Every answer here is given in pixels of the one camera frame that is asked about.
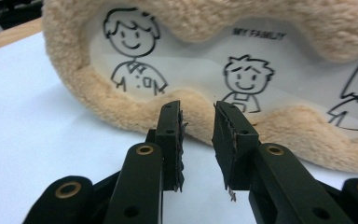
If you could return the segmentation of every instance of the cartoon face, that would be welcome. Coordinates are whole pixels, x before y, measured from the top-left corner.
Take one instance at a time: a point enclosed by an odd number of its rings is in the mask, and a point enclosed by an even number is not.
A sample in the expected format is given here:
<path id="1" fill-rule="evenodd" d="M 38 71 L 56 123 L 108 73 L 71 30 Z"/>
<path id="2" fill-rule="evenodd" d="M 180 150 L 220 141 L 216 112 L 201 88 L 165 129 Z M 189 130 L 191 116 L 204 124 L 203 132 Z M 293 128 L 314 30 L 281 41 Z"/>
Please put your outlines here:
<path id="1" fill-rule="evenodd" d="M 153 51 L 156 40 L 152 33 L 138 27 L 128 28 L 119 25 L 117 32 L 109 36 L 112 46 L 129 57 L 143 57 Z"/>
<path id="2" fill-rule="evenodd" d="M 267 87 L 269 76 L 262 74 L 259 69 L 248 65 L 239 66 L 227 71 L 226 83 L 228 87 L 236 92 L 257 94 Z"/>

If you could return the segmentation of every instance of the cartoon shirt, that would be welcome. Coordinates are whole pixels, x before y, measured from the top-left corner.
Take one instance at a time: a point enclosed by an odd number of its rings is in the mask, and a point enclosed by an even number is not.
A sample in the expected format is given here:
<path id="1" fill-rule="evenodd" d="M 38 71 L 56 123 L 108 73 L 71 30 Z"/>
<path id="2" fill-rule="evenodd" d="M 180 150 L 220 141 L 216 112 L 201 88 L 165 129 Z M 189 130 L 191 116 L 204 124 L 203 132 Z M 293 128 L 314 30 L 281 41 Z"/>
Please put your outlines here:
<path id="1" fill-rule="evenodd" d="M 358 128 L 353 127 L 353 124 L 347 118 L 348 115 L 358 114 L 358 96 L 334 106 L 327 114 L 332 116 L 330 123 L 340 128 L 358 130 Z"/>
<path id="2" fill-rule="evenodd" d="M 164 93 L 164 89 L 168 86 L 167 81 L 156 68 L 136 61 L 119 64 L 111 79 L 116 84 L 116 88 L 142 96 Z"/>
<path id="3" fill-rule="evenodd" d="M 225 96 L 223 101 L 236 105 L 242 113 L 260 112 L 258 101 L 252 94 L 243 94 L 233 91 Z"/>

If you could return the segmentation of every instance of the fuzzy fabric border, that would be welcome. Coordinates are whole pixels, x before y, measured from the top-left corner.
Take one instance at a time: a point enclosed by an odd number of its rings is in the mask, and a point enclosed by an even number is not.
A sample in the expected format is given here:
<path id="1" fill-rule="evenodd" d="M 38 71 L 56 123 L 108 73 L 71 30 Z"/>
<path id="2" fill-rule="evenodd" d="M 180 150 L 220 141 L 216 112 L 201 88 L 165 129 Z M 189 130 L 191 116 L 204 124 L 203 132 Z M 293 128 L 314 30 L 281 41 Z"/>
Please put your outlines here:
<path id="1" fill-rule="evenodd" d="M 98 117 L 126 130 L 155 128 L 160 107 L 180 100 L 186 132 L 211 144 L 213 106 L 196 91 L 179 90 L 147 104 L 112 88 L 90 65 L 84 25 L 103 0 L 46 0 L 43 29 L 50 60 L 71 93 Z M 154 14 L 185 41 L 202 41 L 225 25 L 251 16 L 291 21 L 326 59 L 358 59 L 358 0 L 139 0 L 128 3 Z M 262 142 L 289 147 L 307 161 L 358 173 L 358 139 L 350 140 L 303 105 L 248 119 Z"/>

